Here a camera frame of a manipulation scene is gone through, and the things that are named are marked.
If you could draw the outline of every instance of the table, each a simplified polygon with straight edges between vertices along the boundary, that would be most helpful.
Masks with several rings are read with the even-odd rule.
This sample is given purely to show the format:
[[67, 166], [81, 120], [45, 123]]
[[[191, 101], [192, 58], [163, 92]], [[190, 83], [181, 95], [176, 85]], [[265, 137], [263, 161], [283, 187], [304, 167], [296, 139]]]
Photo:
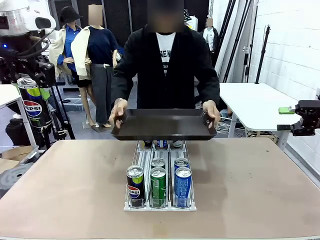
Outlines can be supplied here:
[[197, 211], [124, 211], [136, 143], [61, 140], [0, 200], [0, 239], [320, 237], [320, 190], [271, 140], [187, 144]]
[[[277, 125], [292, 125], [301, 116], [297, 114], [279, 114], [281, 107], [295, 107], [298, 101], [260, 83], [222, 83], [220, 97], [233, 112], [229, 138], [234, 137], [237, 118], [249, 131], [277, 132]], [[290, 131], [281, 131], [278, 146], [284, 150]]]
[[21, 116], [23, 119], [23, 124], [30, 140], [31, 146], [37, 146], [34, 134], [32, 133], [32, 129], [24, 108], [24, 104], [22, 102], [22, 98], [19, 94], [18, 89], [11, 84], [0, 84], [0, 109], [7, 106], [7, 104], [17, 102], [19, 106], [19, 110], [21, 112]]

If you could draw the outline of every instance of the hand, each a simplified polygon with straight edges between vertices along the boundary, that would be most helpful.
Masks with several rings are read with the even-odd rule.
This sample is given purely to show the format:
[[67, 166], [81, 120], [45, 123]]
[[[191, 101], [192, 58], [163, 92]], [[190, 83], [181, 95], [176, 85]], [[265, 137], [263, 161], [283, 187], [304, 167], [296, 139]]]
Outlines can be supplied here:
[[214, 127], [218, 126], [218, 122], [220, 122], [220, 112], [217, 109], [216, 103], [212, 100], [206, 101], [202, 105], [203, 111], [205, 111], [210, 118], [214, 119]]
[[[109, 123], [113, 123], [115, 120], [115, 117], [117, 116], [122, 116], [124, 114], [124, 111], [127, 109], [128, 107], [128, 102], [127, 100], [124, 100], [122, 98], [118, 98], [117, 100], [115, 100], [114, 102], [114, 107], [111, 111], [111, 115], [109, 117]], [[117, 121], [116, 122], [116, 126], [118, 128], [120, 128], [121, 122]]]
[[113, 61], [113, 69], [115, 69], [117, 65], [118, 65], [118, 62], [116, 60]]
[[86, 58], [84, 59], [84, 63], [85, 63], [85, 64], [91, 64], [92, 62], [91, 62], [91, 59], [90, 59], [90, 58], [86, 57]]
[[75, 60], [72, 57], [66, 57], [65, 59], [63, 59], [63, 62], [66, 64], [73, 64]]

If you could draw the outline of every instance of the blue shirt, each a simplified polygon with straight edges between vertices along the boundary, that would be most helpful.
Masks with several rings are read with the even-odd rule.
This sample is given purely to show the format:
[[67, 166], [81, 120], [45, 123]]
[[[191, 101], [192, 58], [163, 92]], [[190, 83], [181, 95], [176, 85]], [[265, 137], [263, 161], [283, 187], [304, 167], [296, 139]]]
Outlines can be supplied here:
[[89, 27], [88, 54], [93, 64], [109, 64], [113, 66], [113, 52], [117, 50], [118, 43], [113, 33], [107, 29]]
[[[71, 43], [75, 40], [75, 37], [80, 33], [81, 29], [77, 28], [75, 31], [69, 27], [68, 25], [65, 27], [65, 43], [64, 43], [64, 53], [66, 58], [73, 58], [72, 52], [71, 52]], [[59, 65], [62, 65], [64, 63], [65, 57], [63, 55], [60, 55], [58, 57], [57, 63]], [[68, 63], [68, 68], [77, 71], [75, 63]]]

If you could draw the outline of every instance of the black shorts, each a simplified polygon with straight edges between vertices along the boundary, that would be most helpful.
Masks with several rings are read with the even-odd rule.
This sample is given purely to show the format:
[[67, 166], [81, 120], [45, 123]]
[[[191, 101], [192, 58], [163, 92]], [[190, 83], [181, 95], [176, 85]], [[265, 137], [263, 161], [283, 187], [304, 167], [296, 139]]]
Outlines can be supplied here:
[[74, 83], [78, 86], [78, 88], [85, 88], [88, 85], [92, 84], [90, 79], [80, 80], [78, 74], [71, 69], [72, 77], [74, 79]]

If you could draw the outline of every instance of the gray floor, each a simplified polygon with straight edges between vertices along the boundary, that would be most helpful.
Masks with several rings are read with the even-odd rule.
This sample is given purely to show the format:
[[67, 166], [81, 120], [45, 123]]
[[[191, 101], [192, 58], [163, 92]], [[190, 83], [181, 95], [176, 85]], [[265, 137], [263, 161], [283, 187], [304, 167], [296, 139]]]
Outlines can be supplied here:
[[[78, 98], [79, 91], [68, 91], [65, 90], [62, 94], [62, 98]], [[131, 91], [130, 98], [128, 100], [128, 108], [129, 109], [135, 109], [137, 108], [137, 82], [134, 82], [133, 89]], [[90, 102], [90, 110], [91, 115], [94, 118], [96, 108]], [[9, 108], [5, 107], [0, 109], [0, 146], [12, 146], [13, 143], [11, 139], [8, 137], [8, 135], [5, 132], [6, 126], [9, 123], [9, 120], [12, 118], [14, 112], [11, 111]], [[114, 139], [114, 137], [111, 135], [112, 129], [107, 129], [104, 132], [96, 132], [91, 128], [84, 129], [83, 128], [83, 122], [86, 121], [86, 113], [84, 111], [74, 111], [74, 109], [68, 109], [67, 112], [73, 133], [75, 135], [76, 139]], [[228, 134], [218, 134], [216, 138], [227, 138]]]

